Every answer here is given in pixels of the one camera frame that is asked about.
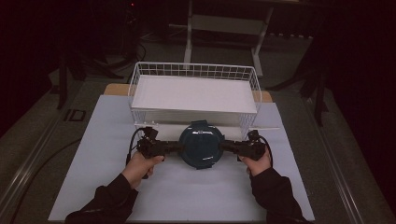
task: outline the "person's right hand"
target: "person's right hand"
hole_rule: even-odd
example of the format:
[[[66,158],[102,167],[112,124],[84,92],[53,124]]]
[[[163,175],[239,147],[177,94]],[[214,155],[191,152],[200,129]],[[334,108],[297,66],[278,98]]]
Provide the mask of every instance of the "person's right hand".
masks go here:
[[[252,176],[258,175],[271,167],[271,157],[268,147],[266,147],[264,155],[257,161],[249,157],[239,157],[239,159],[247,165],[247,173]]]
[[[131,189],[135,189],[140,185],[143,176],[145,174],[151,176],[154,172],[154,165],[162,162],[163,159],[164,156],[145,159],[142,153],[136,151],[121,174],[128,180]]]

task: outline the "black cable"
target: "black cable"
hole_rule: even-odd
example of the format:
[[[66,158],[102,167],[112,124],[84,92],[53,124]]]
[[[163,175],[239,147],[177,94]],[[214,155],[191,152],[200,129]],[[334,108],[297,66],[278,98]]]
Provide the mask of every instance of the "black cable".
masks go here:
[[[81,141],[81,138],[79,138],[79,139],[77,139],[77,140],[75,140],[75,141],[73,141],[73,142],[67,144],[67,145],[64,146],[64,147],[61,147],[60,149],[58,149],[58,150],[57,150],[55,153],[53,153],[46,161],[44,161],[44,163],[41,164],[41,166],[35,171],[35,174],[34,174],[33,177],[31,178],[29,184],[27,185],[26,189],[24,190],[24,192],[23,192],[23,194],[22,194],[22,196],[21,196],[21,198],[20,198],[20,201],[19,201],[19,203],[18,203],[18,205],[17,205],[17,207],[16,207],[16,209],[15,209],[15,212],[14,212],[14,214],[13,214],[13,216],[12,216],[12,219],[11,219],[10,224],[14,223],[15,218],[17,217],[18,211],[19,211],[20,208],[21,208],[23,199],[24,199],[24,197],[26,196],[27,191],[28,191],[29,188],[32,186],[33,181],[35,180],[35,178],[37,177],[37,175],[40,173],[41,169],[43,169],[43,167],[44,167],[50,160],[52,160],[52,158],[54,158],[56,155],[58,155],[61,151],[65,150],[65,149],[68,148],[68,147],[71,147],[72,145],[74,145],[75,143],[77,143],[77,142],[79,142],[79,141]]]
[[[129,144],[129,151],[128,154],[126,155],[126,161],[125,161],[125,165],[128,164],[128,162],[131,160],[132,157],[132,150],[134,150],[134,148],[136,148],[137,146],[132,147],[132,145],[134,144],[134,137],[136,136],[136,134],[139,131],[143,131],[144,128],[138,128],[136,129],[136,131],[134,131],[134,134],[132,134],[132,138],[131,138],[131,143]]]
[[[271,167],[274,167],[274,158],[273,158],[273,156],[272,156],[272,150],[271,150],[270,144],[268,144],[267,139],[265,139],[265,138],[262,137],[261,135],[259,135],[259,137],[260,137],[260,139],[262,139],[262,141],[264,141],[265,145],[267,145],[268,151],[269,151],[270,157],[271,157],[271,160],[270,160],[270,162],[271,162]]]

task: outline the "wire basket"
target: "wire basket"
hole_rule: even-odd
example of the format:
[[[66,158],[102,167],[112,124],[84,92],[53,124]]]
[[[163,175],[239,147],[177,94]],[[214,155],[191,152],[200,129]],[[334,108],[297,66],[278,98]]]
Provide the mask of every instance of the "wire basket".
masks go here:
[[[225,64],[207,64],[207,63],[137,63],[134,68],[134,73],[132,75],[130,88],[129,88],[129,104],[132,111],[134,123],[136,126],[146,126],[152,120],[148,120],[148,112],[152,113],[152,109],[139,109],[134,107],[134,96],[136,95],[136,90],[139,86],[139,79],[142,76],[155,76],[155,77],[192,77],[192,78],[204,78],[205,81],[209,79],[215,80],[237,80],[243,81],[244,83],[248,83],[251,95],[248,94],[248,97],[251,97],[254,100],[255,113],[238,113],[237,123],[240,127],[241,137],[242,139],[246,139],[248,128],[253,125],[254,119],[256,118],[257,112],[260,110],[260,104],[262,102],[262,93],[259,85],[259,81],[257,79],[256,71],[254,67],[251,66],[239,66],[239,65],[225,65]],[[220,125],[234,125],[234,124],[226,124],[227,111],[224,113],[207,113],[205,111],[186,111],[180,110],[175,112],[172,111],[173,114],[178,113],[175,117],[177,119],[183,119],[182,114],[205,114],[205,116],[210,116],[210,118],[214,118],[217,123]],[[193,120],[183,120],[188,125],[188,122]]]

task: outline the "black sleeve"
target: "black sleeve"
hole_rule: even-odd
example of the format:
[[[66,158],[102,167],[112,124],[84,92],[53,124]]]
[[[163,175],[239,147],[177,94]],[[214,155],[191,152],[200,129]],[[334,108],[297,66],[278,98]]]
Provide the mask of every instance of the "black sleeve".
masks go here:
[[[136,197],[137,191],[131,189],[123,175],[118,175],[107,187],[97,188],[94,198],[81,210],[69,214],[65,223],[125,223]]]
[[[269,168],[250,178],[257,203],[267,210],[267,223],[309,223],[293,197],[290,180]]]

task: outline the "white wire basket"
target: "white wire basket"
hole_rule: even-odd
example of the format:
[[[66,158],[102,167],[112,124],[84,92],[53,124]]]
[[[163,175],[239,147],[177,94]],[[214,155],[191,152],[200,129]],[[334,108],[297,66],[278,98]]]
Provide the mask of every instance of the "white wire basket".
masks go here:
[[[207,63],[137,63],[128,95],[136,126],[181,134],[206,119],[235,140],[246,139],[262,102],[254,67]]]

